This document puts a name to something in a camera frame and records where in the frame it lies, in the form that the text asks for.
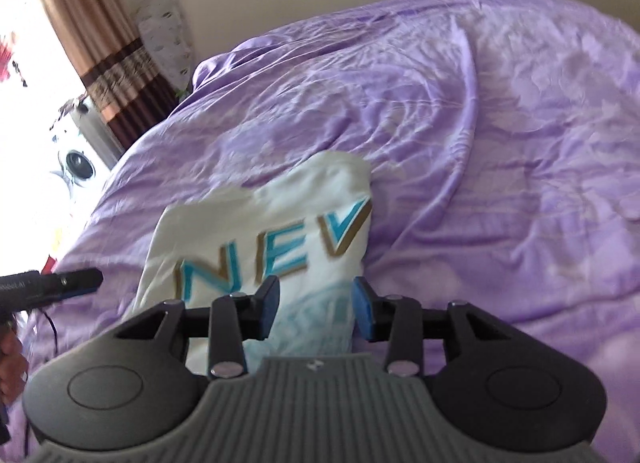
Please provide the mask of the person left hand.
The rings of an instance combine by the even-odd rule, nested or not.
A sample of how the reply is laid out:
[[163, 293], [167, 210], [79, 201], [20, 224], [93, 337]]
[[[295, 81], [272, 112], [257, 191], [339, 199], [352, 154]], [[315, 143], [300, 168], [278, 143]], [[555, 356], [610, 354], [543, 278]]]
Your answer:
[[12, 329], [1, 335], [0, 382], [1, 401], [12, 403], [21, 396], [26, 385], [28, 361], [23, 355], [23, 345]]

